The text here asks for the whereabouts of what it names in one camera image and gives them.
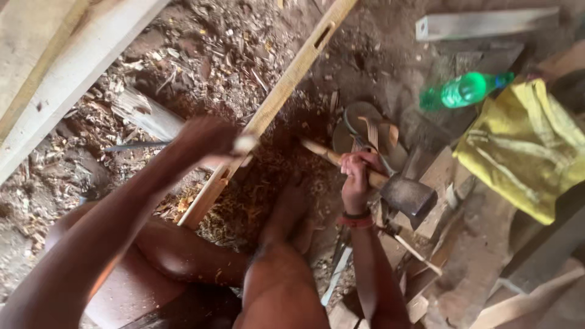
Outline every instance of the hand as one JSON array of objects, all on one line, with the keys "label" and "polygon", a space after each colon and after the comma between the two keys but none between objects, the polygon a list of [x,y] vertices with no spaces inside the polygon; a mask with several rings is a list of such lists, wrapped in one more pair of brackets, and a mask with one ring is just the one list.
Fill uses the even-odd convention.
[{"label": "hand", "polygon": [[197,151],[200,155],[228,155],[238,136],[238,129],[213,116],[192,118],[185,123],[173,144],[185,152]]},{"label": "hand", "polygon": [[341,156],[341,173],[347,180],[341,191],[345,211],[350,215],[363,214],[367,210],[370,186],[367,181],[367,166],[385,172],[378,155],[369,152],[345,153]]}]

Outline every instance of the yellow bag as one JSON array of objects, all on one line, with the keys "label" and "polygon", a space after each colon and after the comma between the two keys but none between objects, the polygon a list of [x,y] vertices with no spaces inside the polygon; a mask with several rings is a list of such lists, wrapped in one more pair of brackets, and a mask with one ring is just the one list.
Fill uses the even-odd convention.
[{"label": "yellow bag", "polygon": [[585,180],[585,135],[541,79],[486,99],[453,156],[545,225],[555,220],[556,199]]}]

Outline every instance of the axe head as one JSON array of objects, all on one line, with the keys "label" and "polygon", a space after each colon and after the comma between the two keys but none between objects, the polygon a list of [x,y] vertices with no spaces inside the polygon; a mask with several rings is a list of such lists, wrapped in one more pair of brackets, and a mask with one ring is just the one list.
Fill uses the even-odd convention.
[{"label": "axe head", "polygon": [[380,195],[390,207],[401,211],[409,219],[412,229],[417,229],[437,202],[432,188],[398,175],[392,176],[380,190]]}]

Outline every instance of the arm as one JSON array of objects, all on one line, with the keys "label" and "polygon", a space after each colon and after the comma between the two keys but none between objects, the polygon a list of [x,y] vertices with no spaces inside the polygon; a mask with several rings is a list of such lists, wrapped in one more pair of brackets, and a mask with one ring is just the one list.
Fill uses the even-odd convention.
[{"label": "arm", "polygon": [[[350,215],[363,214],[367,210],[366,163],[381,170],[376,157],[364,152],[343,155],[342,173],[347,174],[347,180],[342,198],[345,211]],[[357,293],[370,328],[410,328],[404,298],[376,229],[372,226],[352,228],[351,232]]]},{"label": "arm", "polygon": [[227,153],[235,128],[189,121],[144,169],[85,214],[31,271],[0,312],[2,328],[77,328],[94,293],[169,189],[204,156]]}]

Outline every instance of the mortise slot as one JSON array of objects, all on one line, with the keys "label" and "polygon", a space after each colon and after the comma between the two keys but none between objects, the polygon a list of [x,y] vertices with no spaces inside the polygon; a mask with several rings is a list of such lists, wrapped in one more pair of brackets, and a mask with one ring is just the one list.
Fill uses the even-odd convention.
[{"label": "mortise slot", "polygon": [[325,37],[327,36],[327,34],[329,34],[329,31],[331,31],[333,29],[335,23],[331,22],[323,31],[323,33],[321,33],[321,35],[319,36],[319,38],[317,38],[317,41],[315,41],[315,44],[313,44],[313,46],[316,49],[319,49],[319,46],[321,45],[321,43],[323,43],[323,40],[325,40]]}]

